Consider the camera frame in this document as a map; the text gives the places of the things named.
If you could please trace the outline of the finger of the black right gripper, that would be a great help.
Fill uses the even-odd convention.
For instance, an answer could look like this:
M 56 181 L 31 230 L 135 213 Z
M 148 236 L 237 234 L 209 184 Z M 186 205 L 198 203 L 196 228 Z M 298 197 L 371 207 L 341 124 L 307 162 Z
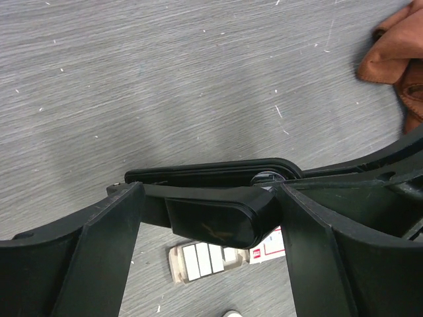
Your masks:
M 364 157 L 305 172 L 301 193 L 312 199 L 422 198 L 422 127 Z

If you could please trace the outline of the black stapler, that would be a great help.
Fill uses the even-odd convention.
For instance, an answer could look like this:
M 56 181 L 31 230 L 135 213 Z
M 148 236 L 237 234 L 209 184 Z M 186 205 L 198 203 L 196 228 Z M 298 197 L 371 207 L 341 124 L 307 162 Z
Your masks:
M 135 169 L 124 180 L 143 184 L 143 223 L 192 240 L 249 249 L 280 224 L 278 182 L 302 177 L 289 160 L 260 158 Z

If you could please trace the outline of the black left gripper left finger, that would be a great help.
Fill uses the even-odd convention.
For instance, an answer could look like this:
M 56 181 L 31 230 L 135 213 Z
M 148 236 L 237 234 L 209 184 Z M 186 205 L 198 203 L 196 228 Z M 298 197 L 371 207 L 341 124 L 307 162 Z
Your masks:
M 134 183 L 2 241 L 1 315 L 119 315 L 144 198 Z

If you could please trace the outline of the red white staple box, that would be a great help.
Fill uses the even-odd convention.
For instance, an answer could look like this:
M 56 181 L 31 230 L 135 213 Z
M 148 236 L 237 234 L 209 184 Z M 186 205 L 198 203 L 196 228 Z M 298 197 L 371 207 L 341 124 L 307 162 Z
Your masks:
M 285 254 L 282 229 L 277 227 L 260 244 L 249 250 L 189 242 L 171 248 L 168 261 L 174 283 L 186 285 L 243 265 L 261 264 L 281 258 Z

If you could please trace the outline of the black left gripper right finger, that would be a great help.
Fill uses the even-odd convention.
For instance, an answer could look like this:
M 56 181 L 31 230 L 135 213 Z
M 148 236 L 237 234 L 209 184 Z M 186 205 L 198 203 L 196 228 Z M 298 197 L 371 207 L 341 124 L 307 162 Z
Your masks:
M 422 243 L 396 237 L 275 185 L 298 316 L 421 316 Z

